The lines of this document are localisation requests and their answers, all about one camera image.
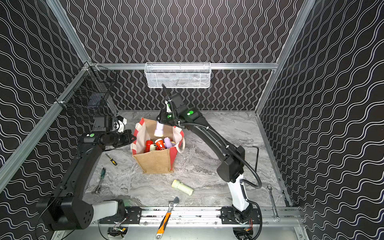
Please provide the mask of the purple flashlight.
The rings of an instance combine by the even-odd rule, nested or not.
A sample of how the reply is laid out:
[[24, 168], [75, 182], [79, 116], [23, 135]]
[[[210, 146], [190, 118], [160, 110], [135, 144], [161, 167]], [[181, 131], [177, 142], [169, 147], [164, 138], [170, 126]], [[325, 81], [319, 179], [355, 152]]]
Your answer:
[[167, 149], [172, 148], [174, 145], [169, 137], [164, 138], [164, 144]]
[[159, 138], [164, 136], [164, 125], [160, 122], [157, 122], [154, 136]]

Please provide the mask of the green flashlight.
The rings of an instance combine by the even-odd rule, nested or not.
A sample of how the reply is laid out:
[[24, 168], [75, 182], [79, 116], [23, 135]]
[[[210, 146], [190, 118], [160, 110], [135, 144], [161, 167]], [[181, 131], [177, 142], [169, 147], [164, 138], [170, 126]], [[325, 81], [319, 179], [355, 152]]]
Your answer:
[[156, 151], [157, 150], [157, 145], [156, 144], [151, 144], [150, 145], [150, 152], [151, 151]]
[[194, 192], [194, 189], [181, 183], [179, 180], [174, 180], [172, 182], [172, 188], [182, 192], [182, 193], [185, 193], [187, 194], [188, 196], [191, 196]]

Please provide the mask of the red jute Christmas tote bag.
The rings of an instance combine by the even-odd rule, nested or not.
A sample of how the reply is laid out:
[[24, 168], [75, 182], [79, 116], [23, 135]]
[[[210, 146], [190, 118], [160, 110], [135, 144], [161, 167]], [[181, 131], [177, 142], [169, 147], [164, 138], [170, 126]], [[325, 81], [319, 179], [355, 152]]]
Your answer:
[[[174, 172], [177, 154], [185, 149], [185, 134], [181, 128], [164, 125], [164, 136], [155, 137], [157, 121], [142, 118], [135, 126], [136, 140], [131, 144], [134, 159], [145, 174], [170, 174]], [[172, 140], [173, 147], [167, 149], [164, 138]], [[157, 145], [156, 151], [145, 153], [146, 141]]]

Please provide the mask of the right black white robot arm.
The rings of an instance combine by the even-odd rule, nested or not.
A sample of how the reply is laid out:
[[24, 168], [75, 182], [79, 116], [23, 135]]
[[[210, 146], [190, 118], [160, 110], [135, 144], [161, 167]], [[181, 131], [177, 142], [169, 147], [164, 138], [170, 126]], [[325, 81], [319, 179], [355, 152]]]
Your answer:
[[196, 107], [188, 107], [179, 93], [171, 91], [162, 84], [166, 94], [166, 108], [157, 117], [161, 124], [186, 129], [200, 137], [216, 154], [221, 164], [217, 168], [219, 177], [225, 181], [232, 196], [232, 216], [230, 220], [245, 224], [250, 221], [253, 207], [247, 198], [244, 184], [256, 189], [262, 187], [262, 182], [256, 169], [246, 161], [245, 149], [235, 146], [222, 137], [206, 120]]

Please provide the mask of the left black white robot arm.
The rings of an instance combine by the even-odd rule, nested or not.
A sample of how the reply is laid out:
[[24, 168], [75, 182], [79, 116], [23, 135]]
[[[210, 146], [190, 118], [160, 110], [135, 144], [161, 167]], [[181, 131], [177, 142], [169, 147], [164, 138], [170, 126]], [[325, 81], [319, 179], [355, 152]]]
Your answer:
[[36, 204], [39, 221], [50, 231], [83, 230], [91, 223], [111, 218], [124, 221], [127, 213], [122, 200], [111, 200], [91, 205], [83, 201], [86, 187], [107, 146], [120, 148], [133, 143], [136, 137], [125, 128], [127, 120], [121, 116], [95, 117], [90, 133], [83, 134], [75, 158], [67, 172], [48, 197]]

